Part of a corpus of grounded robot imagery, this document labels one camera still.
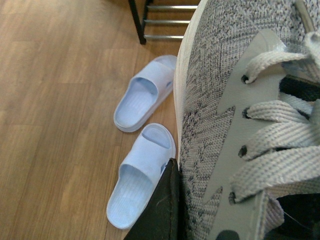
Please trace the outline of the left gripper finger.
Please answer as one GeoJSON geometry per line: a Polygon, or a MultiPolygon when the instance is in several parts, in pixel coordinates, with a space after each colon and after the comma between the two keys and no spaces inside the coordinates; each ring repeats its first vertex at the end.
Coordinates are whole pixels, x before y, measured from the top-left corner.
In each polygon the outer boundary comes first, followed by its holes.
{"type": "Polygon", "coordinates": [[[180,171],[170,158],[142,214],[125,236],[126,240],[180,240],[180,171]]]}

